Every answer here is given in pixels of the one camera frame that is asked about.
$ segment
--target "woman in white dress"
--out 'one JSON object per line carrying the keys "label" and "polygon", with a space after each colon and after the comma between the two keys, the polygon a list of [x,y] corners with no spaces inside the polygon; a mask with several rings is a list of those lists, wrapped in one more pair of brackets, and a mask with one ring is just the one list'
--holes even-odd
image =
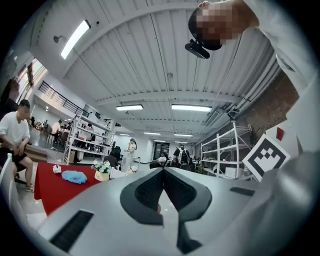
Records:
{"label": "woman in white dress", "polygon": [[134,163],[134,154],[135,150],[137,150],[137,143],[134,138],[130,139],[129,145],[128,145],[128,150],[125,150],[124,152],[128,152],[128,155],[126,156],[124,163],[123,163],[123,172],[129,171],[131,168],[132,164]]}

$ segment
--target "flower pot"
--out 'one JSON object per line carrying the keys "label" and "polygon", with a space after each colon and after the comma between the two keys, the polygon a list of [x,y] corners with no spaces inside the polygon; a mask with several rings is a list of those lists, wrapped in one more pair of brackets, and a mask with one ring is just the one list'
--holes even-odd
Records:
{"label": "flower pot", "polygon": [[105,182],[109,180],[109,173],[101,173],[96,170],[94,178],[100,182]]}

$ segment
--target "red tablecloth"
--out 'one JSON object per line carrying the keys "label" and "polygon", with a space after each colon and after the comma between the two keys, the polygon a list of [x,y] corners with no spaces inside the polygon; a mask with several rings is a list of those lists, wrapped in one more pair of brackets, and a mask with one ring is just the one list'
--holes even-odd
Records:
{"label": "red tablecloth", "polygon": [[87,188],[100,183],[95,179],[96,170],[90,166],[60,165],[61,171],[83,172],[87,177],[85,183],[77,184],[64,180],[60,174],[53,172],[52,163],[40,162],[38,164],[34,184],[34,199],[42,199],[47,215],[85,191]]}

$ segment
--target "white dress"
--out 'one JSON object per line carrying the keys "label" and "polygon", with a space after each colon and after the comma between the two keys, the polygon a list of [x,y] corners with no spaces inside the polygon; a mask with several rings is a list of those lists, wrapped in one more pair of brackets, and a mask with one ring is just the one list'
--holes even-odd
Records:
{"label": "white dress", "polygon": [[134,154],[136,151],[136,144],[131,144],[129,145],[129,149],[128,149],[128,155],[124,157],[123,159],[123,164],[121,167],[122,172],[127,172],[129,171],[129,169],[131,168],[131,166],[134,163]]}

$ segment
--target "red table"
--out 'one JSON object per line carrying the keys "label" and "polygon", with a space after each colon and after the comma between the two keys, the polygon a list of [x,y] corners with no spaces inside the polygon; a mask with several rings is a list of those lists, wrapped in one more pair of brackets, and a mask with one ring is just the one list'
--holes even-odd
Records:
{"label": "red table", "polygon": [[83,172],[87,177],[85,183],[77,184],[62,178],[61,173],[53,172],[52,163],[39,162],[36,169],[34,184],[34,199],[42,199],[43,207],[47,215],[64,205],[66,202],[90,188],[100,183],[95,179],[96,170],[90,166],[62,165],[61,171]]}

